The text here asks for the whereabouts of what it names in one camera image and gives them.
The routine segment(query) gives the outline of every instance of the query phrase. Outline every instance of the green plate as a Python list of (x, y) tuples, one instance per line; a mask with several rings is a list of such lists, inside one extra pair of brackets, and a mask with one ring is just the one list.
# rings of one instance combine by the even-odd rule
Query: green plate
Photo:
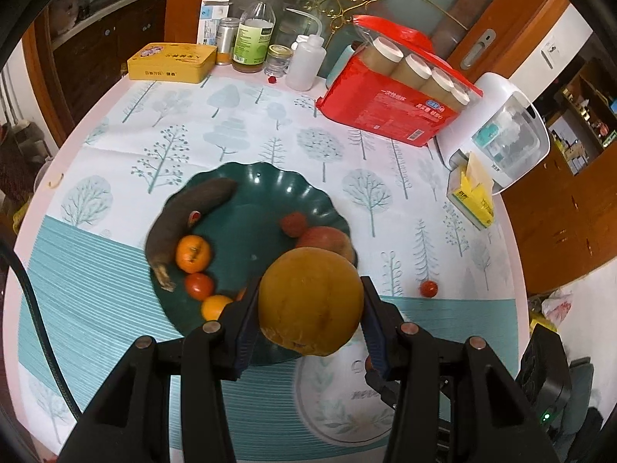
[[(280, 219), (293, 211), (303, 213), (309, 226), (332, 226), (350, 235), (347, 221), (334, 209), (328, 195), (311, 186), (297, 172), (265, 163), (230, 162), (210, 172), (195, 174), (184, 189), (214, 177), (230, 177), (238, 183), (231, 200), (192, 229), (192, 233), (206, 239), (213, 250), (206, 273), (214, 279), (217, 294), (235, 298), (251, 278), (263, 275), (283, 252), (294, 248), (295, 239), (286, 236), (279, 227)], [(168, 292), (161, 289), (150, 271), (154, 292), (165, 315), (178, 332), (186, 336), (202, 325), (204, 319), (201, 303), (184, 290), (184, 275), (175, 265), (170, 267), (176, 290)], [(259, 336), (251, 364), (268, 365), (299, 356)]]

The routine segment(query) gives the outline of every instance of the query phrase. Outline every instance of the round table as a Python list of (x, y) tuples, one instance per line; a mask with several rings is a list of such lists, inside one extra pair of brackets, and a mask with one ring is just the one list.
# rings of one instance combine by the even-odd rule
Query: round table
[[(148, 332), (158, 340), (178, 336), (149, 286), (140, 250), (165, 199), (191, 175), (227, 161), (266, 161), (303, 174), (330, 195), (350, 223), (359, 272), (371, 276), (385, 300), (439, 337), (463, 340), (470, 335), (464, 333), (478, 330), (493, 336), (489, 344), (502, 351), (502, 360), (516, 373), (529, 338), (526, 293), (501, 198), (495, 197), (496, 224), (475, 230), (445, 197), (448, 172), (433, 141), (414, 148), (333, 123), (313, 107), (312, 99), (323, 92), (323, 81), (299, 94), (284, 81), (273, 86), (262, 74), (217, 66), (196, 86), (125, 77), (81, 120), (35, 193), (15, 251), (33, 278), (54, 351), (82, 409), (135, 333)], [(161, 156), (157, 152), (173, 153), (177, 146), (171, 144), (178, 141), (192, 148), (189, 157), (177, 152), (169, 165), (149, 174)], [(383, 207), (366, 206), (350, 184), (359, 178), (386, 190)], [(108, 193), (112, 212), (77, 218), (72, 207), (84, 187)], [(419, 296), (417, 280), (425, 275), (439, 281), (434, 300)], [(94, 280), (97, 276), (104, 280)], [(105, 293), (101, 300), (88, 292), (92, 287)], [(139, 301), (138, 314), (129, 315), (131, 309), (122, 306), (123, 293)], [(106, 320), (124, 327), (110, 337)], [(31, 327), (11, 274), (3, 337), (13, 407), (33, 436), (58, 452), (74, 420), (49, 381)], [(79, 354), (85, 343), (90, 348)], [(109, 356), (108, 349), (114, 350)], [(275, 369), (269, 372), (250, 368), (240, 382), (225, 385), (236, 457), (334, 462), (357, 453), (362, 461), (380, 459), (392, 412), (354, 369), (365, 353), (357, 333), (331, 357), (305, 357), (271, 366)], [(178, 408), (177, 394), (175, 382), (172, 411)], [(252, 394), (263, 401), (243, 406), (248, 400), (253, 404)], [(255, 434), (268, 424), (272, 434)], [(172, 439), (178, 430), (171, 427)], [(279, 447), (272, 437), (283, 432), (288, 440)], [(172, 448), (172, 458), (179, 455)]]

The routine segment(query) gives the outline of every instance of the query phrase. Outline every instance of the green label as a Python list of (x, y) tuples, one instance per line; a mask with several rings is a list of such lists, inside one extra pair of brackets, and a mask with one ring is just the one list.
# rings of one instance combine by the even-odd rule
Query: green label
[(233, 60), (240, 64), (261, 64), (266, 58), (272, 36), (271, 27), (252, 27), (240, 24)]

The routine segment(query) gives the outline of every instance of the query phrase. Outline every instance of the screw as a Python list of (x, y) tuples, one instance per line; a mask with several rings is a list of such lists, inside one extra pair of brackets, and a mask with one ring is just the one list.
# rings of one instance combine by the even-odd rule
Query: screw
[(414, 334), (417, 334), (419, 332), (420, 327), (418, 327), (418, 325), (414, 324), (413, 322), (405, 322), (401, 324), (400, 330), (402, 330), (405, 334), (413, 336)]
[(201, 327), (205, 333), (212, 334), (221, 328), (221, 324), (216, 320), (209, 320)]
[(469, 344), (476, 350), (482, 350), (486, 346), (486, 341), (480, 336), (472, 336), (469, 338)]
[(150, 336), (141, 336), (135, 341), (135, 346), (137, 346), (140, 350), (144, 350), (150, 345), (152, 345), (152, 338)]

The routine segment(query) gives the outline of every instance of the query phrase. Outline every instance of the glass jar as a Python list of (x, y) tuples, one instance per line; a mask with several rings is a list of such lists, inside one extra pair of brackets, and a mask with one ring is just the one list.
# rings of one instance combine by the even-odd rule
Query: glass jar
[(289, 66), (289, 61), (293, 52), (289, 47), (282, 45), (270, 45), (268, 47), (268, 56), (266, 57), (266, 65), (263, 72), (268, 76), (280, 78), (285, 74), (285, 69)]

